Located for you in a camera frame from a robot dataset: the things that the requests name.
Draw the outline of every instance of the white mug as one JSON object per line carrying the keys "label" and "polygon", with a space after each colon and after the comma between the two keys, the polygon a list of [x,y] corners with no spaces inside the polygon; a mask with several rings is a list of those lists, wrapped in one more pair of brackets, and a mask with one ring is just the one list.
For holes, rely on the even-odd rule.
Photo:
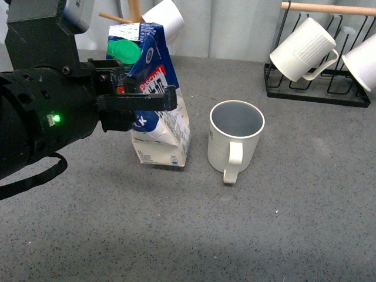
{"label": "white mug", "polygon": [[225,183],[248,167],[264,125],[264,115],[247,102],[228,100],[211,110],[207,157]]}
{"label": "white mug", "polygon": [[343,55],[342,60],[365,90],[376,87],[376,34]]}
{"label": "white mug", "polygon": [[183,27],[184,20],[172,0],[163,0],[142,15],[145,22],[163,25],[166,42],[170,41]]}
{"label": "white mug", "polygon": [[[335,46],[333,37],[313,18],[307,18],[270,54],[270,59],[289,80],[296,82],[301,77],[313,80],[337,61]],[[307,74],[330,51],[335,54],[335,58],[326,61],[312,74]]]}

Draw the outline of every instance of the gray countertop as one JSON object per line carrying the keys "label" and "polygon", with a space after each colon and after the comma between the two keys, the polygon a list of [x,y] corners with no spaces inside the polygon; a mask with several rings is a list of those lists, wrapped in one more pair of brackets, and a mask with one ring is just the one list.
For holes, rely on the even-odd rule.
{"label": "gray countertop", "polygon": [[[64,174],[0,202],[0,280],[375,281],[376,104],[268,98],[261,63],[173,63],[192,130],[186,166],[140,164],[129,132],[98,125],[59,151]],[[210,109],[228,99],[266,118],[232,186],[207,160]]]}

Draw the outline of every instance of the wooden dowel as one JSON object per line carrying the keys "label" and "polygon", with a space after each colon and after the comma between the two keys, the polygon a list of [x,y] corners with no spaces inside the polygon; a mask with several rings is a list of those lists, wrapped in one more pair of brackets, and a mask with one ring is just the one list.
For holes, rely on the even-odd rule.
{"label": "wooden dowel", "polygon": [[131,24],[132,23],[132,21],[129,21],[127,19],[122,19],[122,18],[119,18],[118,16],[109,15],[109,14],[106,14],[106,13],[103,13],[103,12],[99,12],[99,16],[106,18],[106,19],[112,19],[114,21],[121,22],[123,24]]}
{"label": "wooden dowel", "polygon": [[130,13],[130,20],[132,22],[144,22],[141,14],[141,7],[139,0],[128,0],[128,7]]}
{"label": "wooden dowel", "polygon": [[[288,2],[282,2],[281,9],[287,10]],[[327,13],[327,14],[376,16],[376,8],[352,7],[352,6],[291,3],[290,10],[303,11],[303,12],[319,12],[319,13]]]}

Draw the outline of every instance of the mug rack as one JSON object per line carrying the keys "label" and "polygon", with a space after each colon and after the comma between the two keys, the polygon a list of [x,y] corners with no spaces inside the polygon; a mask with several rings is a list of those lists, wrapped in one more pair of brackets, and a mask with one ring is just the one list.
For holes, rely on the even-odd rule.
{"label": "mug rack", "polygon": [[[358,40],[365,41],[376,21],[376,9],[373,8],[359,8],[349,6],[332,6],[332,5],[313,5],[282,2],[281,9],[284,9],[284,15],[279,29],[276,44],[274,48],[279,46],[281,35],[284,30],[287,15],[289,11],[299,11],[295,25],[291,31],[294,32],[301,20],[304,17],[309,17],[309,12],[321,12],[331,15],[329,24],[326,30],[334,27],[335,34],[333,38],[336,40],[338,36],[345,35],[344,43],[340,47],[340,58],[335,63],[334,69],[324,70],[319,77],[308,82],[300,79],[298,82],[292,82],[287,79],[278,69],[270,63],[264,65],[264,79],[267,96],[271,98],[301,100],[317,103],[328,103],[334,105],[353,106],[359,108],[367,108],[371,101],[369,100],[364,88],[354,79],[348,70],[344,70],[344,63],[341,56],[348,45],[348,38],[350,35],[355,35],[355,39],[350,46],[352,50]],[[344,15],[358,15],[363,16],[364,21],[358,32],[354,28],[342,26]],[[369,28],[365,32],[365,36],[360,38],[361,32],[365,24],[371,20]],[[328,60],[329,55],[324,57],[320,65]],[[312,73],[316,68],[310,69],[308,72]]]}

